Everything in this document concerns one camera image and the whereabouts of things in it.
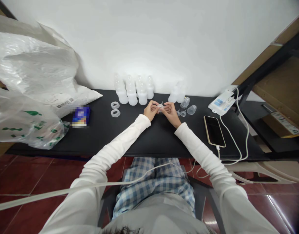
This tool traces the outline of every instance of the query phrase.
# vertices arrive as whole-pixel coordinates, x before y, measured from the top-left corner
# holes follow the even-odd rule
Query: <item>hair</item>
[[[206,227],[210,234],[216,234],[216,232],[214,230],[212,230],[208,225],[206,225]],[[143,234],[143,232],[140,232],[140,228],[137,230],[131,230],[127,226],[124,226],[121,230],[119,230],[117,228],[114,231],[104,230],[102,232],[102,234]]]

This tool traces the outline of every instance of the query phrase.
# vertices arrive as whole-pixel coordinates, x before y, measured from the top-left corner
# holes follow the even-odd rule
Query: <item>hand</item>
[[[182,123],[176,113],[174,103],[173,102],[165,102],[164,109],[162,109],[162,113],[167,117],[169,122],[175,127],[178,128]]]
[[[158,105],[159,105],[158,102],[151,100],[149,102],[149,104],[147,105],[147,107],[144,109],[143,115],[145,115],[149,119],[150,122],[155,117],[155,114],[159,114],[158,110],[160,109],[160,107],[157,107]]]

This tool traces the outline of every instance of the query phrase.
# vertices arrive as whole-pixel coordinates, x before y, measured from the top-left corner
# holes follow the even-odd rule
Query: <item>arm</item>
[[[139,135],[150,126],[159,108],[150,101],[137,119],[113,141],[104,146],[85,165],[79,178],[71,188],[98,182],[107,182],[106,171],[118,161]],[[99,203],[105,187],[83,189],[69,193],[53,212],[41,233],[82,233],[84,230],[95,232],[97,229]]]
[[[221,216],[226,233],[278,233],[254,208],[245,190],[211,150],[196,137],[186,123],[181,123],[173,103],[170,110],[162,111],[177,128],[175,135],[184,143],[191,155],[210,175],[210,181],[220,199]]]

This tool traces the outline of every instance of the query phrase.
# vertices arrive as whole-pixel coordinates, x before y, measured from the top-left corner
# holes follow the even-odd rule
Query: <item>person's right hand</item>
[[[178,128],[182,123],[176,113],[174,103],[173,102],[165,102],[164,109],[162,109],[162,113],[167,117],[169,122],[175,127]]]

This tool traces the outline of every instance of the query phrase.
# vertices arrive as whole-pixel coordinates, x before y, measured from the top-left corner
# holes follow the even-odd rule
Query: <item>green printed plastic bag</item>
[[[22,142],[49,150],[68,129],[69,122],[62,122],[49,107],[0,88],[0,142]]]

